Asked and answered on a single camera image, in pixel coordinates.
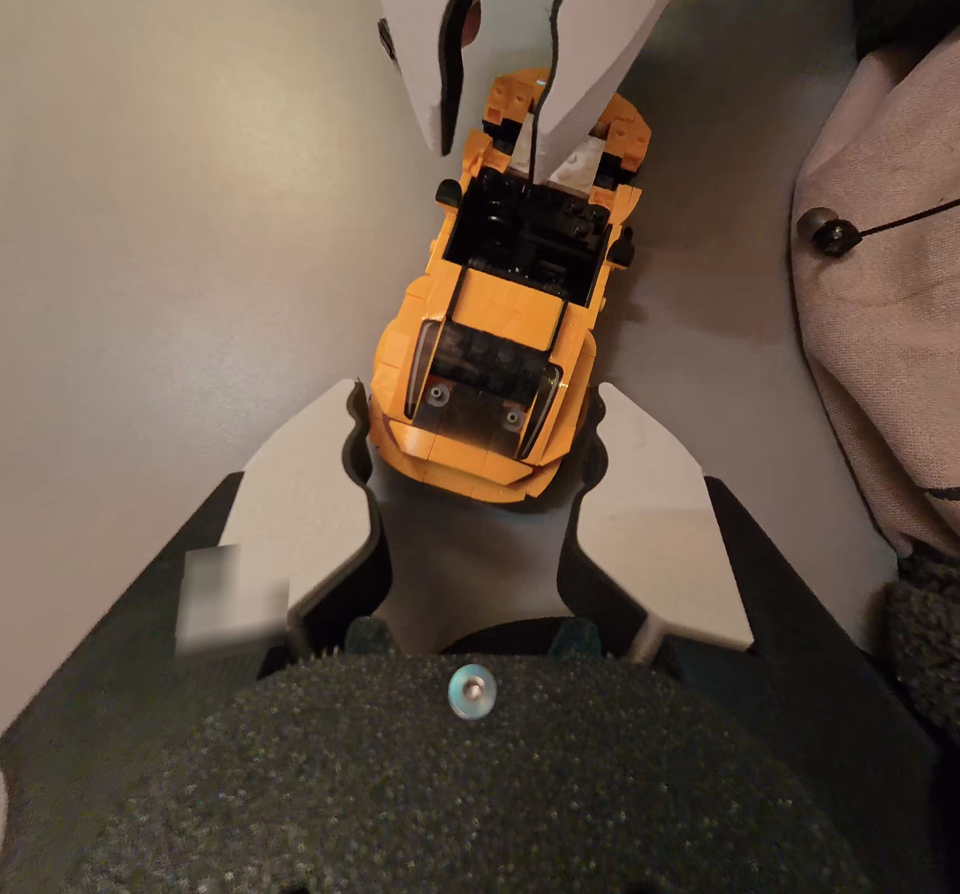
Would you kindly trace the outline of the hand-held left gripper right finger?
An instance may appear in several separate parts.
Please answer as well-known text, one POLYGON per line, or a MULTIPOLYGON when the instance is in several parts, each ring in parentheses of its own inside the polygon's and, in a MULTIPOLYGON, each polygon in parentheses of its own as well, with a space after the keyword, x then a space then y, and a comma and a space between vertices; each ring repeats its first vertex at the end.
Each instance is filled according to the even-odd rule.
POLYGON ((558 564, 558 594, 616 659, 677 637, 737 652, 754 634, 702 467, 664 426, 600 384, 558 564))

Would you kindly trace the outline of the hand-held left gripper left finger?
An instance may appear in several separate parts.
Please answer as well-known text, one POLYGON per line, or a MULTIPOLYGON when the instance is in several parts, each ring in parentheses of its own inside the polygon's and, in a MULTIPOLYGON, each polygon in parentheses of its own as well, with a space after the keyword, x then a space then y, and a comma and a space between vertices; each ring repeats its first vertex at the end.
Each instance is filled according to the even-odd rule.
POLYGON ((343 379, 247 462, 218 545, 229 627, 347 632, 392 587, 367 395, 343 379))

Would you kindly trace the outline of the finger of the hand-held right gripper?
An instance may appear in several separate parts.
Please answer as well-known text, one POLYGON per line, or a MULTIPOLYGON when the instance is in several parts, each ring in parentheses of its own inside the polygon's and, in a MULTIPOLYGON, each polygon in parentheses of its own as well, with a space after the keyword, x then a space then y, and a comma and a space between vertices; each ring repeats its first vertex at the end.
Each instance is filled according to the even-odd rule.
POLYGON ((461 33, 474 0, 380 0, 380 40, 403 78, 427 146, 450 154, 464 84, 461 33))
POLYGON ((593 129, 666 2, 555 0, 551 71, 534 116, 534 183, 545 183, 593 129))

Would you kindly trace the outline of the orange lego car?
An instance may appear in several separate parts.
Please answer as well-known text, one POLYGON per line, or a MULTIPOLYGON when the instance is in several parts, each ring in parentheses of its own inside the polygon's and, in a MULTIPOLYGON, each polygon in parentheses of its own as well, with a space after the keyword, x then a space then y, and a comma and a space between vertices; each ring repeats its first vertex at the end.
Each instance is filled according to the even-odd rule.
POLYGON ((488 504, 542 495, 582 430, 594 326, 635 256, 632 184, 651 130, 615 93, 545 183, 529 158, 549 69, 495 78, 422 276, 382 334, 369 439, 403 476, 488 504))

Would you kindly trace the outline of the beige hoodie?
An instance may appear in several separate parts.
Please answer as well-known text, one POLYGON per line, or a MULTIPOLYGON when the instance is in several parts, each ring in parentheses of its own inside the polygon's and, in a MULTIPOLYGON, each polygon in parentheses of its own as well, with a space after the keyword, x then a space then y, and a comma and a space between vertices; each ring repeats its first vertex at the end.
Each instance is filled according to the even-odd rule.
POLYGON ((791 270, 800 339, 823 407, 894 550, 959 552, 958 207, 831 257, 798 220, 858 230, 958 199, 959 40, 860 61, 798 173, 791 270))

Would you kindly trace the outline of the black wired earphone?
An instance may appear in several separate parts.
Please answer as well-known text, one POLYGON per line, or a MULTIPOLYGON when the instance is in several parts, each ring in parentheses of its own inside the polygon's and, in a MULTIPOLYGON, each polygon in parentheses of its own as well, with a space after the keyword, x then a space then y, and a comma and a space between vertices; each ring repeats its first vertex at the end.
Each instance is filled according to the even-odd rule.
POLYGON ((959 199, 956 198, 888 223, 871 228, 858 228, 850 220, 839 217, 832 209, 820 206, 810 208, 799 216, 796 229, 800 240, 812 245, 821 255, 839 260, 866 238, 939 216, 958 207, 959 199))

